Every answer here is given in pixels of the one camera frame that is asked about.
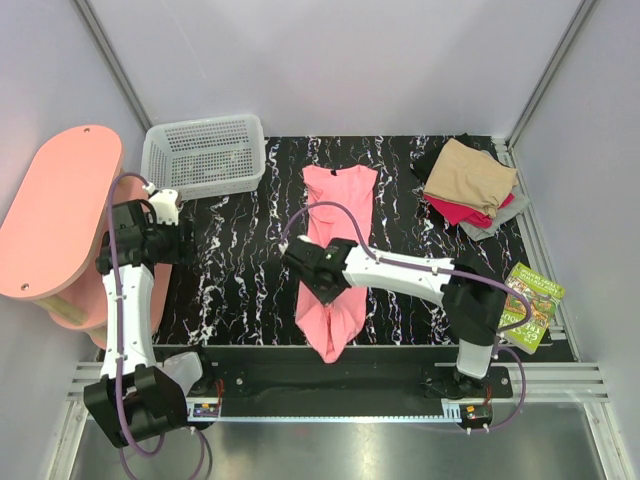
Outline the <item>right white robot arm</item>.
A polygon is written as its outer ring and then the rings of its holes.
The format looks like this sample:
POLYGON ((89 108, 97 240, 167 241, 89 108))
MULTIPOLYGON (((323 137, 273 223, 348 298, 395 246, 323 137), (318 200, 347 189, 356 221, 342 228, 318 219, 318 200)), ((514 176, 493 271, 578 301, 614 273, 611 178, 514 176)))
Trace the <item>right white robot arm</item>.
POLYGON ((370 250, 334 238, 321 246, 300 236, 287 250, 290 268, 323 306, 328 339, 342 348, 364 324, 370 289, 416 297, 441 308, 458 341, 450 380, 426 379, 432 391, 450 399, 481 397, 490 383, 489 366, 507 294, 502 284, 481 275, 478 262, 428 259, 370 250))

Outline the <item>pink t-shirt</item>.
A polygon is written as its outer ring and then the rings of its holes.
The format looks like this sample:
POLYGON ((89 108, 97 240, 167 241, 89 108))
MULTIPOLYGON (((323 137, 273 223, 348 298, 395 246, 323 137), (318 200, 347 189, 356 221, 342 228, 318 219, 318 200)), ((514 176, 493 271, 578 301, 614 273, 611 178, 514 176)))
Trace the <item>pink t-shirt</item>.
MULTIPOLYGON (((303 169, 308 202, 331 201, 343 205, 357 220, 365 240, 371 235, 377 178, 375 170, 360 165, 340 170, 317 166, 303 169)), ((322 247, 333 238, 357 238, 351 220, 341 209, 323 205, 309 211, 307 236, 322 247)), ((324 362, 336 362, 347 344, 363 329, 367 297, 368 290, 363 287, 348 288, 324 306, 304 284, 299 285, 295 322, 324 362)))

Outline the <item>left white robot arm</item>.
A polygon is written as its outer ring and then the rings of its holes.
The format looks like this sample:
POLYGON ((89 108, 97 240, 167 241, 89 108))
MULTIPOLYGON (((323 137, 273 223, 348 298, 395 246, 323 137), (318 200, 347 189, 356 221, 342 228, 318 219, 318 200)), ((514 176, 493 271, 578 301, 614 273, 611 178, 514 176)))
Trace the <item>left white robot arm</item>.
POLYGON ((198 353, 158 362, 152 342, 152 293, 158 265, 193 259, 191 223, 175 201, 154 195, 119 203, 95 261, 107 298, 107 344, 98 382, 84 404, 111 444, 122 449, 186 426, 187 396, 208 394, 216 372, 198 353))

